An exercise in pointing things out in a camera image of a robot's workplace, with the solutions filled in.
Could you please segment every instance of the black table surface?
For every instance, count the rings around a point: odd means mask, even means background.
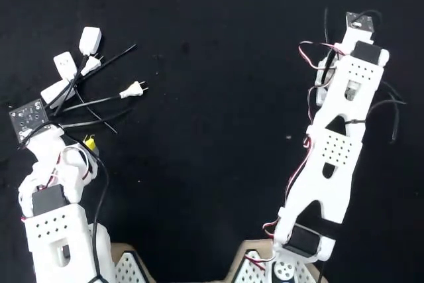
[[[422,0],[0,0],[0,272],[33,282],[17,188],[34,158],[15,150],[8,112],[59,80],[53,56],[77,62],[84,26],[99,26],[106,58],[130,53],[83,87],[88,99],[131,82],[149,90],[95,134],[111,186],[100,215],[113,242],[133,245],[161,282],[222,279],[240,243],[264,238],[288,176],[304,156],[307,88],[315,72],[301,40],[341,40],[345,13],[377,9],[376,44],[391,54],[384,78],[408,102],[399,139],[389,144],[393,110],[367,125],[350,206],[333,255],[330,282],[418,282],[424,246]],[[311,48],[317,59],[325,51]],[[383,92],[376,97],[384,98]],[[102,114],[126,101],[108,104]],[[89,118],[83,111],[63,118]],[[85,188],[90,220],[104,176]]]

